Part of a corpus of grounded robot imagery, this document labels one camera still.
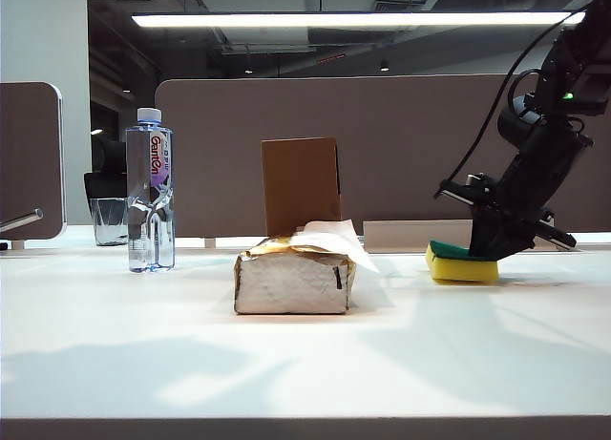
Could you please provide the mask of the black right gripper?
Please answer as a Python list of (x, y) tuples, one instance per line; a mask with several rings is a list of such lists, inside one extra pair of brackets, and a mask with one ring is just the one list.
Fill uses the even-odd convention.
[(546, 208), (576, 158), (593, 140), (569, 121), (536, 125), (523, 138), (502, 178), (470, 176), (457, 184), (443, 180), (440, 192), (467, 203), (472, 213), (470, 255), (499, 260), (535, 247), (534, 239), (572, 249), (576, 240), (550, 223), (554, 213)]

